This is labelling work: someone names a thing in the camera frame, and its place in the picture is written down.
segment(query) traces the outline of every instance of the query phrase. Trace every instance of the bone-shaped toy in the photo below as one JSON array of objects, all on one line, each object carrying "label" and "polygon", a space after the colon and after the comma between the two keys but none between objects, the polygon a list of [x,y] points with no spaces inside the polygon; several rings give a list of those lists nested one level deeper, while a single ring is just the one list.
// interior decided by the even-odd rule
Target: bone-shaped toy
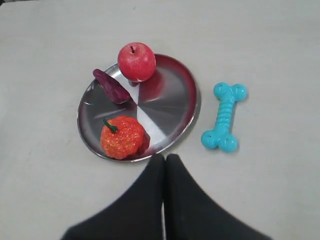
[{"label": "bone-shaped toy", "polygon": [[231,153],[238,147],[237,139],[230,134],[234,105],[244,100],[248,91],[242,84],[229,86],[220,82],[214,86],[213,93],[220,99],[219,110],[214,129],[205,131],[201,136],[201,142],[208,149],[219,147],[222,151]]}]

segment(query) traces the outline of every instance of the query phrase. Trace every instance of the stainless steel plate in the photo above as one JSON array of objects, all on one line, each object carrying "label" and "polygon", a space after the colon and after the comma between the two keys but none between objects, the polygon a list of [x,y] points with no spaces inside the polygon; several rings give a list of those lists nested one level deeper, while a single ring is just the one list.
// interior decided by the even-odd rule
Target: stainless steel plate
[{"label": "stainless steel plate", "polygon": [[[156,71],[151,79],[132,85],[120,72],[118,64],[105,72],[119,81],[133,101],[112,103],[97,80],[93,80],[81,99],[77,124],[85,145],[101,158],[117,162],[137,162],[148,159],[172,146],[196,121],[201,108],[201,96],[190,71],[169,56],[156,54]],[[135,117],[150,135],[150,147],[142,155],[123,160],[109,158],[100,146],[103,118]]]}]

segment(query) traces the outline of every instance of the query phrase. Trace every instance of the table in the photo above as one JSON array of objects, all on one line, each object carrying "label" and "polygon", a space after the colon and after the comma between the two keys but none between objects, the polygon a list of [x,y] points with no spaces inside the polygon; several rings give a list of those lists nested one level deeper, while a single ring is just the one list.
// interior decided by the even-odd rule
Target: table
[{"label": "table", "polygon": [[[77,108],[129,42],[182,61],[202,108],[178,153],[200,186],[274,239],[320,234],[320,2],[41,0],[0,7],[0,239],[56,240],[116,200],[146,162],[92,154]],[[216,83],[241,83],[239,151],[207,151]]]}]

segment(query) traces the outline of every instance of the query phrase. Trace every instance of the plate rim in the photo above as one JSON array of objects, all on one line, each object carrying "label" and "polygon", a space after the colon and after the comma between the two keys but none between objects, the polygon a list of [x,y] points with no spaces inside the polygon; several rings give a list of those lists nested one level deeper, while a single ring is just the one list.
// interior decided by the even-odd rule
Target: plate rim
[{"label": "plate rim", "polygon": [[[150,155],[147,155],[147,156],[144,156],[144,157],[141,157],[141,158],[137,158],[137,159],[132,159],[132,160],[117,160],[117,159],[113,159],[113,158],[110,158],[110,157],[103,156],[103,155],[99,154],[98,152],[94,151],[87,144],[87,142],[85,141],[84,136],[83,136],[83,134],[81,132],[80,123],[79,123],[79,112],[80,112],[80,108],[82,106],[81,103],[83,102],[83,99],[85,97],[85,93],[86,93],[88,87],[96,80],[96,79],[93,79],[90,82],[90,84],[88,85],[88,87],[86,88],[86,90],[83,92],[82,97],[80,99],[79,106],[78,106],[78,109],[77,109],[77,114],[76,114],[76,122],[77,122],[77,128],[78,128],[78,132],[79,132],[79,135],[80,135],[80,138],[81,138],[82,142],[96,156],[98,156],[98,157],[100,157],[102,159],[105,159],[105,160],[108,160],[108,161],[111,161],[111,162],[117,162],[117,163],[119,163],[119,162],[120,163],[137,163],[137,162],[142,162],[142,161],[149,160],[152,157],[153,154],[160,154],[160,153],[164,152],[165,150],[173,147],[178,141],[180,141],[182,139],[182,137],[185,135],[186,131],[189,130],[191,125],[194,124],[197,121],[197,119],[198,119],[198,117],[200,115],[200,111],[201,111],[202,96],[201,96],[201,91],[200,91],[199,84],[198,84],[196,78],[194,77],[194,75],[192,74],[190,69],[186,65],[184,65],[181,61],[177,60],[176,58],[168,56],[168,55],[165,55],[165,54],[159,54],[159,53],[155,53],[154,55],[156,57],[157,56],[165,57],[165,58],[169,58],[171,60],[174,60],[174,61],[178,62],[180,65],[182,65],[188,71],[188,73],[192,77],[194,85],[195,85],[195,93],[196,93],[196,101],[195,101],[195,107],[194,107],[193,112],[192,112],[192,117],[190,118],[190,120],[188,121],[188,123],[186,124],[184,129],[179,133],[178,136],[176,136],[176,138],[173,141],[171,141],[168,145],[166,145],[165,147],[162,147],[160,150],[158,150],[158,151],[156,151],[156,152],[154,152],[154,153],[152,153]],[[116,65],[118,65],[118,62],[115,62],[114,64],[112,64],[109,67],[107,67],[106,70],[104,70],[104,72],[108,71],[109,69],[113,68]]]}]

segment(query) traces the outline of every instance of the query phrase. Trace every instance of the apple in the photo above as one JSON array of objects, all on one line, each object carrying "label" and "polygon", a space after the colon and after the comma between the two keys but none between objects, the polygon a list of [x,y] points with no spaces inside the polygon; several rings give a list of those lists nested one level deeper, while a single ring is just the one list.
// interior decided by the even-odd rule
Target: apple
[{"label": "apple", "polygon": [[118,54],[121,73],[130,81],[141,83],[156,71],[156,56],[150,47],[141,42],[125,45]]}]

